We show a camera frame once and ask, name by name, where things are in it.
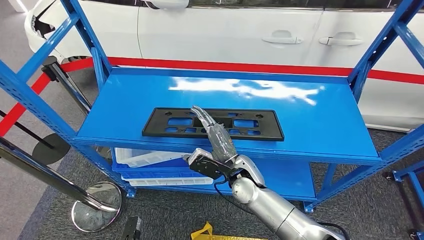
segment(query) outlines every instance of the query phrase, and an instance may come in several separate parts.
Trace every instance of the shelf top surface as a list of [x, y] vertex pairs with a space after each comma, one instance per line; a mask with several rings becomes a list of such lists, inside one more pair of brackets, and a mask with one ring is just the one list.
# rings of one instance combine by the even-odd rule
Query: shelf top surface
[[154, 108], [274, 110], [284, 141], [233, 140], [237, 150], [377, 157], [350, 87], [340, 77], [160, 69], [114, 69], [78, 138], [97, 143], [178, 144], [208, 139], [142, 136]]

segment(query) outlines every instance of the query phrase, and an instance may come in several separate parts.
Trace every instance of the red stripe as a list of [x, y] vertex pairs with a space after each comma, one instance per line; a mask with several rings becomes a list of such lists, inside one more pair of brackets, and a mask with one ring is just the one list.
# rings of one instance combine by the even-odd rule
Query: red stripe
[[[327, 66], [292, 66], [208, 61], [182, 61], [145, 58], [109, 57], [113, 65], [127, 65], [153, 68], [195, 69], [272, 74], [300, 74], [321, 76], [348, 76], [352, 68]], [[382, 70], [371, 70], [369, 78], [401, 83], [424, 84], [424, 75]]]
[[[31, 89], [36, 93], [40, 94], [43, 89], [49, 84], [50, 78], [45, 74], [41, 76], [34, 82], [31, 86]], [[15, 106], [9, 111], [9, 113], [0, 121], [0, 136], [4, 135], [11, 129], [11, 127], [18, 121], [18, 119], [24, 114], [25, 107], [20, 103], [15, 104]]]

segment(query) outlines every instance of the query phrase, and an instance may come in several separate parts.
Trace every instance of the black stand base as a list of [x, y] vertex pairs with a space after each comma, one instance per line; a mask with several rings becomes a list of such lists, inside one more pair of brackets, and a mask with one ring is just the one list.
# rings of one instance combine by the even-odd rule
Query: black stand base
[[53, 148], [50, 148], [40, 141], [35, 145], [32, 151], [32, 157], [44, 165], [53, 164], [59, 161], [71, 148], [71, 146], [56, 133], [46, 136], [43, 140], [53, 146]]

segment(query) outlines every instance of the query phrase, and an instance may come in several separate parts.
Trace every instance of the shelf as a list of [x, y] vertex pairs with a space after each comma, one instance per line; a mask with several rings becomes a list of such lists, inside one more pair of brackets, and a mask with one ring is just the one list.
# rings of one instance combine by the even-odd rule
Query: shelf
[[234, 140], [253, 159], [375, 164], [379, 158], [346, 78], [114, 68], [75, 140], [170, 152], [211, 150], [207, 139], [142, 136], [156, 107], [274, 110], [284, 141]]
[[[308, 162], [287, 161], [284, 167], [277, 166], [278, 160], [255, 160], [256, 166], [265, 179], [265, 185], [279, 195], [299, 201], [315, 199], [314, 182]], [[224, 195], [231, 195], [228, 183], [217, 185]], [[158, 190], [184, 191], [203, 194], [216, 194], [214, 185], [187, 185], [187, 186], [149, 186], [138, 187]]]

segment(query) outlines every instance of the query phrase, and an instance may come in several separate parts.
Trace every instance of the white plastic crate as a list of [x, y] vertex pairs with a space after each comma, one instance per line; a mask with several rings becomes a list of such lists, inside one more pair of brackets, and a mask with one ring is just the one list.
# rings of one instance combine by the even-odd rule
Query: white plastic crate
[[122, 180], [129, 182], [133, 187], [146, 186], [178, 186], [178, 185], [208, 185], [214, 180], [210, 177], [170, 177], [170, 178], [131, 178]]
[[115, 147], [116, 162], [130, 168], [138, 168], [182, 158], [188, 153], [171, 151], [150, 151]]

